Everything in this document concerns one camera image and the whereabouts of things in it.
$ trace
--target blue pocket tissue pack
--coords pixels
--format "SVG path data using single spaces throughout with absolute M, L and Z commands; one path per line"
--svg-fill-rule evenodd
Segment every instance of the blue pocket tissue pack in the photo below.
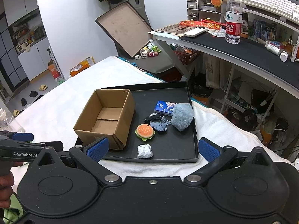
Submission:
M 172 116 L 174 106 L 175 106 L 175 103 L 170 103 L 170 102 L 165 102 L 165 101 L 159 100 L 156 104 L 154 111 L 156 113 Z

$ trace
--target white keyboard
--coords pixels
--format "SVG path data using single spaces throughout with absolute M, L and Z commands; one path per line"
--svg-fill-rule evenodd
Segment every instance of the white keyboard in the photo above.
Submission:
M 283 16 L 299 24 L 299 5 L 289 0 L 241 0 L 242 3 Z

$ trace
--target red basket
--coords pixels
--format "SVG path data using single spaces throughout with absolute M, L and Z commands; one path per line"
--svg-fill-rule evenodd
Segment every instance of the red basket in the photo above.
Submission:
M 178 58 L 184 65 L 189 65 L 192 61 L 194 61 L 200 55 L 200 51 L 198 51 L 198 50 L 194 51 L 192 54 L 183 54 L 183 53 L 175 51 L 175 50 L 173 52 L 178 56 Z

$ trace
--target black tray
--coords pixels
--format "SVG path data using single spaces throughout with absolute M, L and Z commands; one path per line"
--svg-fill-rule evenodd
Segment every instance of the black tray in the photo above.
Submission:
M 125 148 L 123 150 L 109 150 L 103 159 L 144 163 L 186 163 L 198 160 L 198 142 L 194 119 L 191 125 L 182 132 L 173 125 L 169 125 L 166 132 L 155 131 L 154 137 L 147 141 L 142 141 L 135 134 L 137 126 L 144 124 L 143 119 L 154 113 L 154 107 L 159 100 L 191 104 L 186 82 L 137 84 L 103 89 L 130 89 L 136 104 Z M 165 117 L 169 121 L 171 120 L 170 116 Z M 137 146 L 142 144 L 151 145 L 153 157 L 137 158 Z

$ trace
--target human hand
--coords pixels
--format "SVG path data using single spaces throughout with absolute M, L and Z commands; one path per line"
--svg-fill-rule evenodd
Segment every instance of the human hand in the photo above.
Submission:
M 14 162 L 13 167 L 22 166 L 23 162 Z M 10 207 L 10 197 L 13 194 L 13 186 L 15 179 L 13 174 L 10 172 L 6 176 L 0 176 L 0 185 L 3 189 L 0 190 L 0 208 L 9 208 Z

